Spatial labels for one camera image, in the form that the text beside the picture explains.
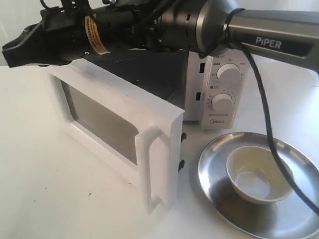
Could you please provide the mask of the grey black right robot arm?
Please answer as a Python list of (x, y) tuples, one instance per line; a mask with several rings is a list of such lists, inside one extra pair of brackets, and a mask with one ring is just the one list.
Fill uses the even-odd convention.
[(246, 49), (313, 71), (319, 69), (319, 14), (249, 10), (226, 0), (64, 0), (2, 48), (10, 67), (67, 65), (86, 55), (143, 49), (195, 52), (200, 58)]

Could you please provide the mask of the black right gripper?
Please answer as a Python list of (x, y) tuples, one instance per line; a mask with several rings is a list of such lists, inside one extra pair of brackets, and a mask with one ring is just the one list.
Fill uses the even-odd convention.
[(151, 50), (158, 45), (154, 21), (160, 0), (105, 0), (99, 8), (91, 8), (87, 0), (63, 0), (54, 7), (40, 3), (41, 22), (2, 47), (10, 68), (67, 65), (90, 54)]

